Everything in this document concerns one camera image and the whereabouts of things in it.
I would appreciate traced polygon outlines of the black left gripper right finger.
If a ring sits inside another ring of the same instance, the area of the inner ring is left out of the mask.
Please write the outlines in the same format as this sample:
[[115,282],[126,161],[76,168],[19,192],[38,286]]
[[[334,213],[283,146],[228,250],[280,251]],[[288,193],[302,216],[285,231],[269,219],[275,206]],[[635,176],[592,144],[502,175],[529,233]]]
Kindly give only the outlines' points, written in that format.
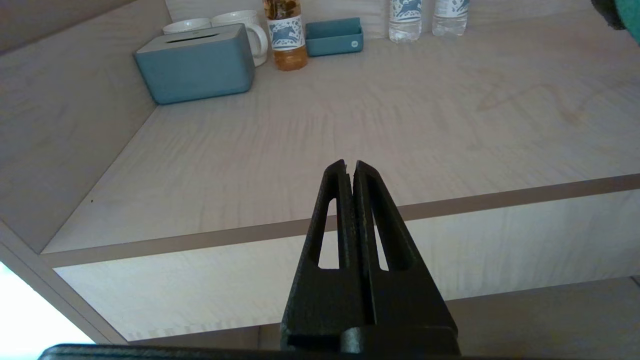
[[355,351],[456,351],[458,328],[379,171],[358,161],[353,200],[365,323]]

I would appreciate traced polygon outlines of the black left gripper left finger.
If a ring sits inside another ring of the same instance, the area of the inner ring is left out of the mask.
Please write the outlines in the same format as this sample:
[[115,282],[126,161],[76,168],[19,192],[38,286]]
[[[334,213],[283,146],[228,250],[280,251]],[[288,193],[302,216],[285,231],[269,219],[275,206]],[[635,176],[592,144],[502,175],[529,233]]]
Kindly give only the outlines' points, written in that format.
[[[336,202],[338,268],[320,267],[329,205]],[[366,325],[365,239],[346,163],[323,172],[280,324],[283,351],[339,351],[345,331]]]

